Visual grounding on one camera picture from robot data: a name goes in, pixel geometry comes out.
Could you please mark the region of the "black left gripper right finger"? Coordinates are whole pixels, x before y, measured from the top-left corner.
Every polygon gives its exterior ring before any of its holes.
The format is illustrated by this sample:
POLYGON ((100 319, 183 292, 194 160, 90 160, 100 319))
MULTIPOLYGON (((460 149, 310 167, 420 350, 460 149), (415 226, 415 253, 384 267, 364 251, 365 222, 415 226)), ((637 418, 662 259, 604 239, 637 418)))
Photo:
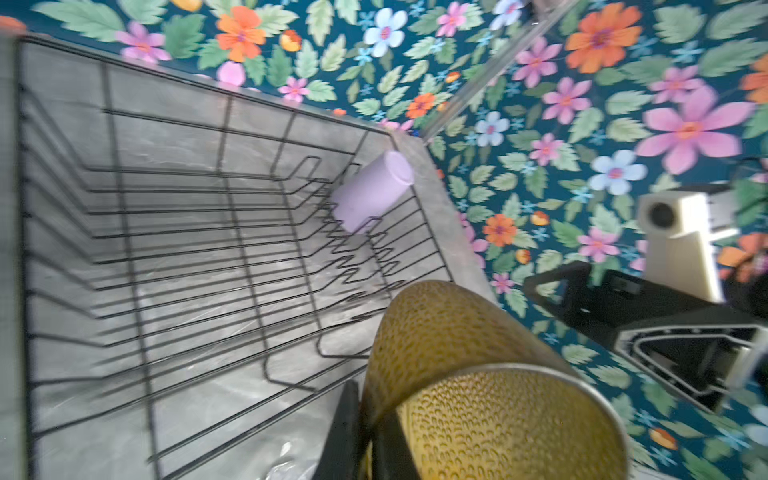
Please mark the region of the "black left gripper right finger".
POLYGON ((373 429, 371 478, 420 480, 397 413, 384 415, 373 429))

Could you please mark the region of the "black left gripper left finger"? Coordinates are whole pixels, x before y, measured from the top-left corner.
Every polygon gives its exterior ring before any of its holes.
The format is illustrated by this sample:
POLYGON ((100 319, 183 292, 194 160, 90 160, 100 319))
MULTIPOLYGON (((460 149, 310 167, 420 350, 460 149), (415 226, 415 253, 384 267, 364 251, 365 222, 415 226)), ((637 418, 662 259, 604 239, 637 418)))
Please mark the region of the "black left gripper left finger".
POLYGON ((353 480, 359 474, 361 446, 359 385, 347 381, 342 389, 313 480, 353 480))

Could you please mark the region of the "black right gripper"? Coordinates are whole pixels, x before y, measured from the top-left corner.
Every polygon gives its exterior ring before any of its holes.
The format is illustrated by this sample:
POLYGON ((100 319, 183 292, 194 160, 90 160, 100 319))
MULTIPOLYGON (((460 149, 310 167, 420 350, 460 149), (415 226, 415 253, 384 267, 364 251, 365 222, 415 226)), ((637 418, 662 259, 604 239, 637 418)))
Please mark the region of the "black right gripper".
POLYGON ((767 323, 653 282, 575 261, 524 280, 523 292, 566 326, 710 413, 767 372, 767 323))

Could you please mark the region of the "amber textured glass cup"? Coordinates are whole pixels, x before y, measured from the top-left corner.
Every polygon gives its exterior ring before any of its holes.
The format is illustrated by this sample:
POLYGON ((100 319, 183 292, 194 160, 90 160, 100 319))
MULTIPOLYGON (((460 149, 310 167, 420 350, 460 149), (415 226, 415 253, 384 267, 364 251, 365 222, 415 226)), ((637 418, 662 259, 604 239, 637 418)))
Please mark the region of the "amber textured glass cup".
POLYGON ((423 479, 626 479, 611 404, 484 297, 441 280, 400 291, 376 332, 362 435, 395 420, 423 479))

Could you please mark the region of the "lilac plastic cup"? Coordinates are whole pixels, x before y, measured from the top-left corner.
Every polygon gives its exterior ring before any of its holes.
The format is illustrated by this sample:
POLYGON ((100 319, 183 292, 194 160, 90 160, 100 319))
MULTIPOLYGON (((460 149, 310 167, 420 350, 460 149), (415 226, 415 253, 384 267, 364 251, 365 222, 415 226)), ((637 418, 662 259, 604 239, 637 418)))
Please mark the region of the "lilac plastic cup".
POLYGON ((350 234, 367 232, 414 181, 406 157, 398 151, 385 151, 331 194, 333 217, 350 234))

